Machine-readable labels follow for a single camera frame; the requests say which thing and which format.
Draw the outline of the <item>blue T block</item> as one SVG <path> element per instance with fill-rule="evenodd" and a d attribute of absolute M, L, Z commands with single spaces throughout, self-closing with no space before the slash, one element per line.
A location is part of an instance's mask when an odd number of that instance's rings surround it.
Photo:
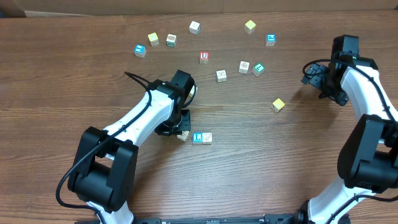
<path fill-rule="evenodd" d="M 189 137 L 190 132 L 189 131 L 182 131 L 181 134 L 177 135 L 177 138 L 182 140 L 182 141 L 186 141 Z"/>

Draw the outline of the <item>blue L block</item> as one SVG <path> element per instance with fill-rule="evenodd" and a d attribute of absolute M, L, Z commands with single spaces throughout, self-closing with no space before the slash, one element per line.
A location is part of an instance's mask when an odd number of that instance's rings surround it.
<path fill-rule="evenodd" d="M 203 144 L 203 133 L 193 133 L 192 134 L 193 144 Z"/>

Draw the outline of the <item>brown engraved wood block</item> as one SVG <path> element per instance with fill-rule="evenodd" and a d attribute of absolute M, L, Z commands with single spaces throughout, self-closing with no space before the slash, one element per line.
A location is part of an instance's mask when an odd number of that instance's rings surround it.
<path fill-rule="evenodd" d="M 213 135 L 212 133 L 202 133 L 202 143 L 203 144 L 212 144 L 213 142 Z"/>

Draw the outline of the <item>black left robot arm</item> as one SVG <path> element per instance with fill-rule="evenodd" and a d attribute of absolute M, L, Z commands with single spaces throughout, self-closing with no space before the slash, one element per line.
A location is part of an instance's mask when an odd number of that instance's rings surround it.
<path fill-rule="evenodd" d="M 180 136 L 191 130 L 188 105 L 195 96 L 193 77 L 177 70 L 171 81 L 150 82 L 128 73 L 145 89 L 142 100 L 104 129 L 89 127 L 81 136 L 73 165 L 57 186 L 67 184 L 94 211 L 96 223 L 132 223 L 127 199 L 134 185 L 139 147 L 150 136 Z"/>

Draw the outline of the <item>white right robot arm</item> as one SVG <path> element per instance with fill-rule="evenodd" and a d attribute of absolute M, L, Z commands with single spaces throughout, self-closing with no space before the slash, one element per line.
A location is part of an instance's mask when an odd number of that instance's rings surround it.
<path fill-rule="evenodd" d="M 359 38 L 335 37 L 331 57 L 307 63 L 302 73 L 302 83 L 319 89 L 320 99 L 351 102 L 358 122 L 340 151 L 334 181 L 284 223 L 349 223 L 348 211 L 365 199 L 397 201 L 380 196 L 397 188 L 397 110 L 375 61 L 360 56 Z"/>

